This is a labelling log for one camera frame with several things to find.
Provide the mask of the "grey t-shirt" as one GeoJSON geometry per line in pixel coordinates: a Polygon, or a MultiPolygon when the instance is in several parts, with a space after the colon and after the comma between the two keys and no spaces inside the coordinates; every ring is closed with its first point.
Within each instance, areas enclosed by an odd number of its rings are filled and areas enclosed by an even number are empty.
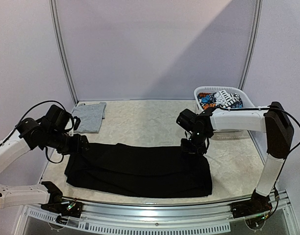
{"type": "Polygon", "coordinates": [[[80,118],[77,133],[99,133],[102,120],[105,118],[107,104],[100,102],[96,104],[80,104],[72,110],[72,115],[80,118]]]}

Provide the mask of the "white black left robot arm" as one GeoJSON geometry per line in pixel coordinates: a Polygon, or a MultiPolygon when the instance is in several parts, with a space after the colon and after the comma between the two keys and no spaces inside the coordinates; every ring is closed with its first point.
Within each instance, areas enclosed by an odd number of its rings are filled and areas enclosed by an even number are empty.
{"type": "MultiPolygon", "coordinates": [[[[22,117],[6,138],[0,141],[0,174],[15,160],[35,148],[53,148],[62,156],[85,153],[86,136],[76,134],[81,120],[72,116],[57,101],[37,119],[22,117]]],[[[12,206],[39,204],[41,209],[60,216],[79,218],[83,203],[64,200],[62,191],[51,181],[30,186],[0,184],[0,210],[12,206]]]]}

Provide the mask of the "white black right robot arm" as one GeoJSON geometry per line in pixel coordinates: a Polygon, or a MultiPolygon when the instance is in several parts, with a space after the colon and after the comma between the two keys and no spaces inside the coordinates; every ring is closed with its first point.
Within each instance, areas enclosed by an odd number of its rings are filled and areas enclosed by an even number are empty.
{"type": "Polygon", "coordinates": [[[279,102],[252,108],[210,107],[196,114],[183,110],[176,119],[189,137],[182,142],[185,151],[206,153],[206,142],[215,131],[247,130],[266,134],[267,159],[254,190],[256,194],[247,202],[250,213],[258,213],[265,207],[267,197],[282,171],[291,152],[294,128],[289,114],[279,102]]]}

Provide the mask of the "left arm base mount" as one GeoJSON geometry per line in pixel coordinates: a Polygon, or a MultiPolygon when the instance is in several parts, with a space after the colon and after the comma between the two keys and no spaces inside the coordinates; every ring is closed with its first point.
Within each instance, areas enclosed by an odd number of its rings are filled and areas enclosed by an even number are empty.
{"type": "Polygon", "coordinates": [[[42,204],[41,209],[59,214],[80,218],[84,204],[77,199],[62,199],[60,202],[42,204]]]}

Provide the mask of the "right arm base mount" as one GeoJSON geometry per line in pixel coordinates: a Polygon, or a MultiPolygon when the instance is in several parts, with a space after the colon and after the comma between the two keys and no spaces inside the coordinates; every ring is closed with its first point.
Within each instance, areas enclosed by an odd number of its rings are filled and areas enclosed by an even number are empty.
{"type": "Polygon", "coordinates": [[[256,193],[248,200],[233,202],[229,206],[233,218],[261,215],[265,212],[270,215],[274,211],[270,197],[256,193]]]}

